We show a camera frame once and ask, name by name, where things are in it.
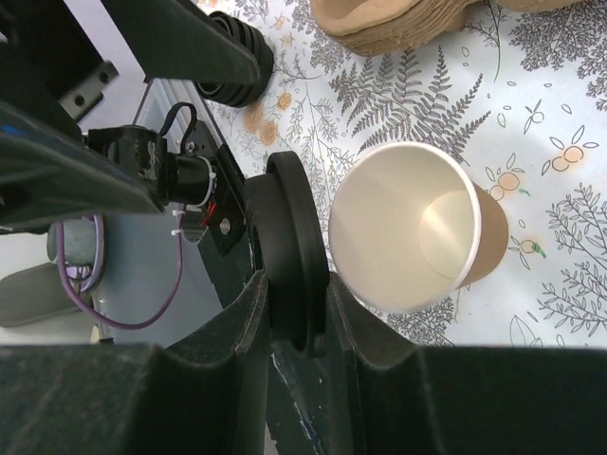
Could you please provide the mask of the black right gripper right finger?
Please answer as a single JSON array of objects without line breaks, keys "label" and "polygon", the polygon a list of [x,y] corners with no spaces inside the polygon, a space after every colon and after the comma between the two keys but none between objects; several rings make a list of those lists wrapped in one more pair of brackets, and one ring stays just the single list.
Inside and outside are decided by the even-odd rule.
[{"label": "black right gripper right finger", "polygon": [[326,290],[334,454],[602,454],[602,350],[428,347]]}]

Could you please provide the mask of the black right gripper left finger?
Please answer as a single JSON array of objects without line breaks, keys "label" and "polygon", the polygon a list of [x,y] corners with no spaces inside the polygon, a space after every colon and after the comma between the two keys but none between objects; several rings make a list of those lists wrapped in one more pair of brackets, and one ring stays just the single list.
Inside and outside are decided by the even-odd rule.
[{"label": "black right gripper left finger", "polygon": [[260,454],[265,448],[267,278],[169,348],[5,346],[5,454]]}]

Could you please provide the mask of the floral paper table mat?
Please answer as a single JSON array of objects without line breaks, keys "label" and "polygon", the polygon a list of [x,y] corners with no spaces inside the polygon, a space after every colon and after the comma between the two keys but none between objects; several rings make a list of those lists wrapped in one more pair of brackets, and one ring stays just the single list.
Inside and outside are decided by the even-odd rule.
[{"label": "floral paper table mat", "polygon": [[267,92],[212,112],[244,173],[301,159],[329,263],[412,342],[606,345],[606,5],[477,1],[359,56],[307,1],[202,1],[258,28]]}]

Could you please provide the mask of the stacked brown pulp cup carriers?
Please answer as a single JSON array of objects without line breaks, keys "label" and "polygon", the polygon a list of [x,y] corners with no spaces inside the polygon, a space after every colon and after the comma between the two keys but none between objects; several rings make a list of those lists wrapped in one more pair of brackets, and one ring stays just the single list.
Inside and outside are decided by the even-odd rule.
[{"label": "stacked brown pulp cup carriers", "polygon": [[373,57],[422,46],[464,25],[471,1],[313,1],[312,15],[332,40]]}]

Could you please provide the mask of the stack of black cup lids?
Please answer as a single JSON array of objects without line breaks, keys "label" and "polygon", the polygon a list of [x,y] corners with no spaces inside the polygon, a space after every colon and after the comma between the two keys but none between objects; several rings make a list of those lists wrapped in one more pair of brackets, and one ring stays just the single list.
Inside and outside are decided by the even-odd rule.
[{"label": "stack of black cup lids", "polygon": [[209,63],[221,69],[208,82],[195,82],[202,99],[233,108],[257,101],[267,89],[274,65],[274,52],[261,30],[223,11],[210,14],[213,24],[228,40]]}]

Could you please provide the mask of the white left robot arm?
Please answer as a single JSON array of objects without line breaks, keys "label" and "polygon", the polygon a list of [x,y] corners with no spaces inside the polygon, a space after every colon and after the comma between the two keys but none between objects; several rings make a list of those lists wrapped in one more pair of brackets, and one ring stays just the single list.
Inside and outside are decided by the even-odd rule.
[{"label": "white left robot arm", "polygon": [[[255,27],[190,1],[107,1],[104,9],[147,80],[193,82],[207,100],[242,107],[265,91],[273,52]],[[119,75],[63,1],[1,5],[1,231],[43,233],[95,213],[160,213],[204,206],[213,163],[171,153],[178,114],[148,129],[80,123]]]}]

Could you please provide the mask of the black plastic cup lid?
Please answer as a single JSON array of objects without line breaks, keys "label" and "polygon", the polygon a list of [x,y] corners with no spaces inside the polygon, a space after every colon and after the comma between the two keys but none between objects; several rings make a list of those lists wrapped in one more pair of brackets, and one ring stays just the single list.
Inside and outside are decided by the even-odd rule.
[{"label": "black plastic cup lid", "polygon": [[245,181],[254,270],[268,282],[271,337],[308,358],[324,354],[330,273],[304,166],[292,151],[269,156],[267,171]]}]

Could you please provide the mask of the single brown paper cup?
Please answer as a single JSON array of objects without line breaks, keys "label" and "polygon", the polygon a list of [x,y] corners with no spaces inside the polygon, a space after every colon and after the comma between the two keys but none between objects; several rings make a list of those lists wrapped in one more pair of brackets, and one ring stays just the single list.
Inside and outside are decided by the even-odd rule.
[{"label": "single brown paper cup", "polygon": [[337,273],[364,303],[413,312],[491,273],[509,240],[500,204],[447,153],[395,142],[342,179],[328,223]]}]

